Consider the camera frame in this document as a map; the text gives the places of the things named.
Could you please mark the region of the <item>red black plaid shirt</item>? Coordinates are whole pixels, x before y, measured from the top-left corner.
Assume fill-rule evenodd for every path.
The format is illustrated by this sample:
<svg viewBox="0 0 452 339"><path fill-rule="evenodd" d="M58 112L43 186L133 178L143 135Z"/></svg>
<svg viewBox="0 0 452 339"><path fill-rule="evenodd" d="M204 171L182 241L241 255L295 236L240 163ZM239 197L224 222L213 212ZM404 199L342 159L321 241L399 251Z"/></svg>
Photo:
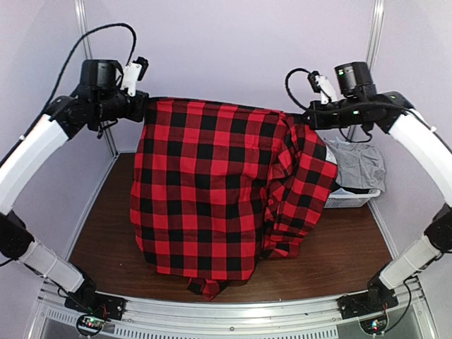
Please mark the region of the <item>red black plaid shirt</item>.
<svg viewBox="0 0 452 339"><path fill-rule="evenodd" d="M216 298L262 259L294 258L338 176L297 115L173 97L148 104L130 218L146 263Z"/></svg>

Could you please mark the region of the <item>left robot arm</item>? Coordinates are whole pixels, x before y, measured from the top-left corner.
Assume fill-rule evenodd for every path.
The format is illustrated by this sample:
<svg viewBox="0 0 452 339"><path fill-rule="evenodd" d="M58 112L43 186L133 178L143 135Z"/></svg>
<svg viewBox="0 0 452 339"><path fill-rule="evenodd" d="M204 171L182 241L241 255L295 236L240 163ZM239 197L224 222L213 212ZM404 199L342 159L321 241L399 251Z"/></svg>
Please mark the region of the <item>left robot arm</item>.
<svg viewBox="0 0 452 339"><path fill-rule="evenodd" d="M148 101L149 95L142 91L118 90L98 101L60 96L1 161L1 254L51 280L87 314L102 306L93 280L34 237L13 206L43 164L84 127L99 131L106 121L141 122Z"/></svg>

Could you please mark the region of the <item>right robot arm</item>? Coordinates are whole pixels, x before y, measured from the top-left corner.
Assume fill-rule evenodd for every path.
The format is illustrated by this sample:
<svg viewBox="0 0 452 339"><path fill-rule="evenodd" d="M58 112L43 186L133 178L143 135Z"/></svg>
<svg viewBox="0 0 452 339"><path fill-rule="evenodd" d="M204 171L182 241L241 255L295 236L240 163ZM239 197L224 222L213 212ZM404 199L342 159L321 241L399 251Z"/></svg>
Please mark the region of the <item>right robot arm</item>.
<svg viewBox="0 0 452 339"><path fill-rule="evenodd" d="M418 239L386 264L368 283L362 306L378 311L405 280L451 251L451 148L401 93L390 91L366 99L310 103L306 121L313 130L374 124L417 162L421 174L441 195L444 206Z"/></svg>

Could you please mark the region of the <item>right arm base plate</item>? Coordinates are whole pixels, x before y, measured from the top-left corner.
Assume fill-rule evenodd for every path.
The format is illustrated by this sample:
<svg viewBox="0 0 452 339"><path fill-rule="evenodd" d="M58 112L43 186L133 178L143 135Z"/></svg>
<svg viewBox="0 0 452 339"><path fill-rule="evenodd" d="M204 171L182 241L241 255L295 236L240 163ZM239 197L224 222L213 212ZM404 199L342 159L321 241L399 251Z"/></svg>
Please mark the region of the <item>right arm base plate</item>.
<svg viewBox="0 0 452 339"><path fill-rule="evenodd" d="M398 306L398 299L394 290L371 287L365 292L343 295L337 299L337 303L342 318L351 319L396 307Z"/></svg>

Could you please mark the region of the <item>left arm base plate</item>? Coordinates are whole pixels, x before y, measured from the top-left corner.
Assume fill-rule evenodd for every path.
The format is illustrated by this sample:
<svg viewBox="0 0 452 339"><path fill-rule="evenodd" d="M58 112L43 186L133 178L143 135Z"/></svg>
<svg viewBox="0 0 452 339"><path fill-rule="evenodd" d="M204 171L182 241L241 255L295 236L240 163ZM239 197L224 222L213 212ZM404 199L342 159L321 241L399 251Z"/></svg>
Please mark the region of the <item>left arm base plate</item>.
<svg viewBox="0 0 452 339"><path fill-rule="evenodd" d="M122 320L126 300L95 291L94 287L84 287L77 292L68 292L64 306L107 320Z"/></svg>

